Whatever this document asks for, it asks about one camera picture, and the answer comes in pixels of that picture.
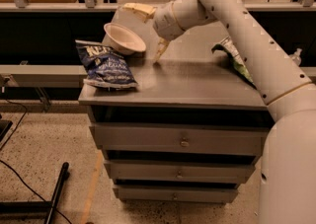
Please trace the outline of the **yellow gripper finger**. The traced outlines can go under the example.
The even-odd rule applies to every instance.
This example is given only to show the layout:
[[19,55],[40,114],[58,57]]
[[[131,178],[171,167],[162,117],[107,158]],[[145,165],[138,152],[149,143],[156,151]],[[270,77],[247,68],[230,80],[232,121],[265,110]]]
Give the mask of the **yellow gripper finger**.
[[155,56],[153,57],[153,62],[157,63],[160,59],[160,57],[163,55],[163,53],[168,48],[170,42],[164,38],[160,38],[157,44],[157,51],[155,53]]
[[152,19],[155,15],[156,8],[142,3],[125,3],[123,8],[139,17],[144,23]]

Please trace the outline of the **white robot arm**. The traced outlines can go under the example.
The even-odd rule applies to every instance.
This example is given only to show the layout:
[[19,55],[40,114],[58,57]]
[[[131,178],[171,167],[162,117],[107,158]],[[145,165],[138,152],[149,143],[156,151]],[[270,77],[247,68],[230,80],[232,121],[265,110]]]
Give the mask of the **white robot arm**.
[[275,121],[261,165],[259,224],[316,224],[316,86],[246,10],[242,0],[176,0],[123,8],[153,21],[163,45],[218,20]]

